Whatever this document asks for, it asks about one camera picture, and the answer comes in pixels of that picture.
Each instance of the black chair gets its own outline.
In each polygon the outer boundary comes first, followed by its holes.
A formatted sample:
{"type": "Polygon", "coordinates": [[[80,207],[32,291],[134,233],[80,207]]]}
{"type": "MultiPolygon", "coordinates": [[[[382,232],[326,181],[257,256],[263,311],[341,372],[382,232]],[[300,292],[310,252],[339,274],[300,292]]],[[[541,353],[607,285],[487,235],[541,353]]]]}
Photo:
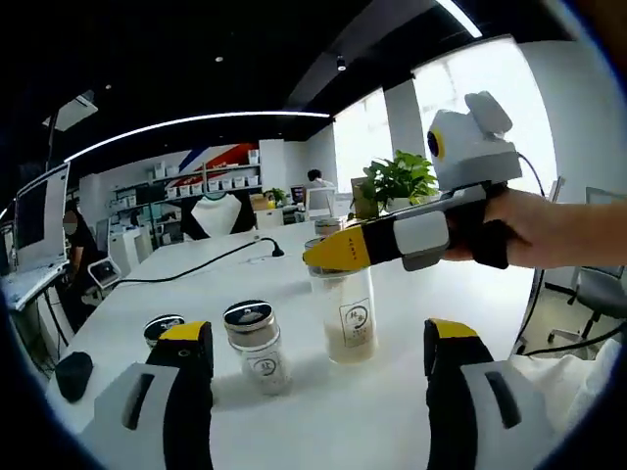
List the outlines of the black chair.
{"type": "Polygon", "coordinates": [[[620,278],[624,266],[617,267],[582,267],[577,275],[575,295],[568,301],[572,306],[575,301],[586,306],[593,313],[581,333],[566,330],[551,330],[547,341],[551,343],[555,336],[581,343],[588,339],[590,330],[601,315],[611,318],[627,319],[627,295],[620,278]]]}

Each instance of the laptop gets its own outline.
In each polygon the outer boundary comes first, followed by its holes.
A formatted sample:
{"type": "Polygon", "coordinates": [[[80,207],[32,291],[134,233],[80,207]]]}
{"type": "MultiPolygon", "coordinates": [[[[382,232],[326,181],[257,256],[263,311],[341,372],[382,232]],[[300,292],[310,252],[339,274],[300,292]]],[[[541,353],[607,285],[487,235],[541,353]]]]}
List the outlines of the laptop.
{"type": "Polygon", "coordinates": [[[18,268],[2,278],[11,310],[21,311],[70,263],[63,229],[69,170],[69,164],[59,165],[18,192],[13,237],[18,268]]]}

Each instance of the desk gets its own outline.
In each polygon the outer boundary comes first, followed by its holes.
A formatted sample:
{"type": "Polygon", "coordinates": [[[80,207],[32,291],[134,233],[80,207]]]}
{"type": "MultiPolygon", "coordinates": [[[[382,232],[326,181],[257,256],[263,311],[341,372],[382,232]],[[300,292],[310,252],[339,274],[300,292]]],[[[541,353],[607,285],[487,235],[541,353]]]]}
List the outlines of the desk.
{"type": "Polygon", "coordinates": [[[93,417],[93,401],[133,361],[149,353],[142,330],[157,315],[210,320],[214,331],[216,406],[211,447],[216,469],[426,468],[429,424],[423,374],[423,322],[429,316],[476,329],[495,359],[505,359],[525,312],[533,270],[506,271],[473,262],[445,262],[404,272],[396,260],[372,268],[379,351],[357,366],[332,364],[321,318],[302,262],[311,222],[201,240],[155,251],[133,277],[188,269],[255,235],[277,240],[286,256],[260,243],[168,284],[121,285],[96,309],[68,349],[86,351],[94,371],[77,404],[61,398],[53,379],[47,398],[73,431],[93,417]],[[221,324],[224,310],[246,299],[275,308],[292,363],[286,397],[257,395],[244,382],[221,324]]]}

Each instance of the person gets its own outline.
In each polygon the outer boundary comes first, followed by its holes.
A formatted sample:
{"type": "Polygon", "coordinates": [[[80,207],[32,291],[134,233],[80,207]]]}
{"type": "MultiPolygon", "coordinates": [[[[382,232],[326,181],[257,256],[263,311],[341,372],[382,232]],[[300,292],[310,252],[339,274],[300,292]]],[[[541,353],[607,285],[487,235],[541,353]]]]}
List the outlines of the person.
{"type": "MultiPolygon", "coordinates": [[[[516,234],[507,244],[510,264],[554,268],[627,263],[627,203],[554,204],[508,190],[488,203],[485,221],[491,220],[501,220],[516,234]]],[[[450,260],[471,258],[463,245],[445,255],[450,260]]],[[[593,360],[572,354],[562,358],[514,355],[510,363],[543,394],[549,420],[558,433],[565,434],[576,427],[605,388],[620,349],[620,342],[610,338],[593,360]]]]}
{"type": "MultiPolygon", "coordinates": [[[[326,181],[322,179],[322,171],[319,169],[310,169],[307,172],[307,179],[309,183],[305,184],[305,198],[307,199],[309,194],[309,189],[314,188],[335,188],[335,185],[331,181],[326,181]]],[[[310,200],[310,209],[311,210],[320,210],[328,208],[328,202],[323,194],[311,193],[310,200]]]]}
{"type": "Polygon", "coordinates": [[[95,285],[87,266],[105,258],[107,254],[98,251],[94,237],[74,202],[66,204],[63,226],[66,238],[70,242],[71,268],[70,283],[61,288],[59,300],[68,323],[73,331],[77,332],[95,309],[95,306],[86,305],[81,299],[85,291],[95,285]]]}

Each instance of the glass jar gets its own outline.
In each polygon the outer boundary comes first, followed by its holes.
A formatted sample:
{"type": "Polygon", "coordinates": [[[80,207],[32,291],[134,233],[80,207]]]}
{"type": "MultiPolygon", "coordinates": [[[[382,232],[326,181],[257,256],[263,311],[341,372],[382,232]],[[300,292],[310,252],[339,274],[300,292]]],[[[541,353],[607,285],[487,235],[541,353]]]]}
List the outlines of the glass jar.
{"type": "MultiPolygon", "coordinates": [[[[319,241],[309,241],[306,249],[319,241]]],[[[309,271],[329,358],[340,364],[370,359],[377,349],[370,268],[337,271],[309,266],[309,271]]]]}
{"type": "Polygon", "coordinates": [[[237,351],[242,373],[266,395],[278,395],[291,383],[281,349],[281,331],[270,304],[245,301],[223,315],[229,344],[237,351]]]}

